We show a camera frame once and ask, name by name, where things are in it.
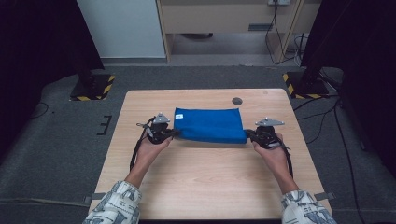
folded blue towel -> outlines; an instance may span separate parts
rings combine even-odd
[[[247,142],[238,108],[176,108],[174,129],[180,132],[180,138],[192,141],[232,144]]]

person's right hand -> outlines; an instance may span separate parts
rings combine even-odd
[[[282,134],[277,133],[276,135],[280,140],[283,141]],[[257,142],[252,142],[252,145],[254,146],[254,150],[256,150],[262,156],[268,168],[272,172],[289,171],[286,155],[281,146],[272,149],[265,149],[260,147],[260,145]]]

yellow black hazard tape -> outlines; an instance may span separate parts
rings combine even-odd
[[[90,100],[104,100],[106,99],[108,92],[111,89],[111,86],[113,85],[113,81],[116,76],[108,76],[108,81],[106,82],[106,85],[103,88],[103,93],[95,95],[95,96],[87,96],[87,95],[78,95],[78,96],[70,96],[71,101],[90,101]]]
[[[286,87],[288,88],[291,99],[318,99],[322,97],[324,98],[329,97],[328,94],[297,94],[294,91],[294,88],[290,82],[290,78],[288,74],[283,74],[283,80],[286,83]]]

